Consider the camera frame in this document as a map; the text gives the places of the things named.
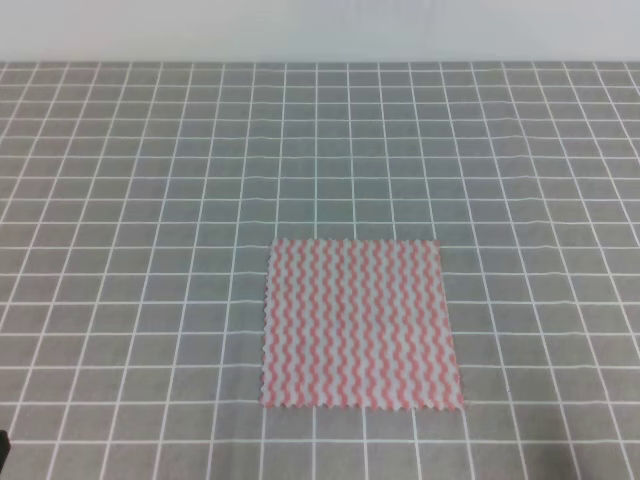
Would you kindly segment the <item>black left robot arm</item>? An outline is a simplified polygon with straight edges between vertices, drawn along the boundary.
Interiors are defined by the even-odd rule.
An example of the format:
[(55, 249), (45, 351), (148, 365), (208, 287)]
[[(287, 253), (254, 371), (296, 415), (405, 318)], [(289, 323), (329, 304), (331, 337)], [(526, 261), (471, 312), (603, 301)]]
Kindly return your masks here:
[(3, 468), (4, 463), (11, 450), (11, 443), (8, 433), (5, 430), (0, 431), (0, 469)]

